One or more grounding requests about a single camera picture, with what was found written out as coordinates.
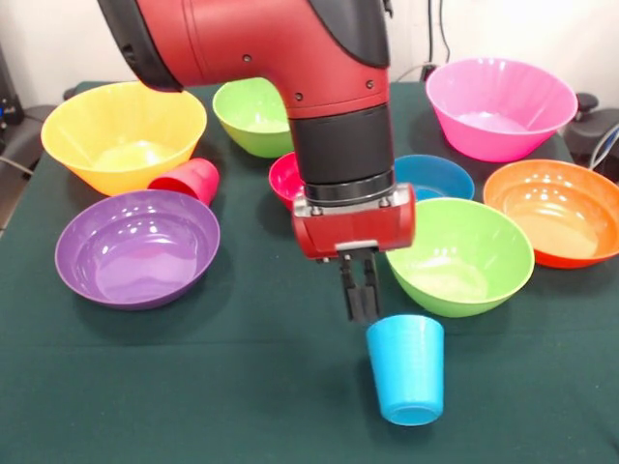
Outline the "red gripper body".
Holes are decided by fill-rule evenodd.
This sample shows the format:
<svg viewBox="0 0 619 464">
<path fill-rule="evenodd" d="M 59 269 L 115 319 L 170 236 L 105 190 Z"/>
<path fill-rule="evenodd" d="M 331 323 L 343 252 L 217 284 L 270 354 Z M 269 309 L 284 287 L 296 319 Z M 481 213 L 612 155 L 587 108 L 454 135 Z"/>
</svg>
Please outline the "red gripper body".
<svg viewBox="0 0 619 464">
<path fill-rule="evenodd" d="M 415 194 L 399 183 L 388 195 L 343 207 L 318 207 L 303 196 L 293 201 L 292 227 L 308 259 L 337 258 L 362 248 L 388 251 L 409 247 L 415 233 Z"/>
</svg>

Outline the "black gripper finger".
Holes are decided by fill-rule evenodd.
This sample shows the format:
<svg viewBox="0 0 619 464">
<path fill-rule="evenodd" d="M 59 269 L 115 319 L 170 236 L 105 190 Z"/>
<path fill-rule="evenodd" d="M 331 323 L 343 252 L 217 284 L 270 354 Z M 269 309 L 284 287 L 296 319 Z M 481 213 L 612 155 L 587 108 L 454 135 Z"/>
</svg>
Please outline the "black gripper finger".
<svg viewBox="0 0 619 464">
<path fill-rule="evenodd" d="M 367 320 L 377 320 L 380 317 L 381 304 L 379 297 L 379 281 L 375 266 L 375 249 L 363 250 L 364 272 L 364 313 Z"/>
<path fill-rule="evenodd" d="M 351 321 L 361 322 L 363 311 L 359 303 L 359 290 L 352 272 L 353 258 L 349 253 L 339 255 L 339 273 L 343 287 L 344 298 Z"/>
</svg>

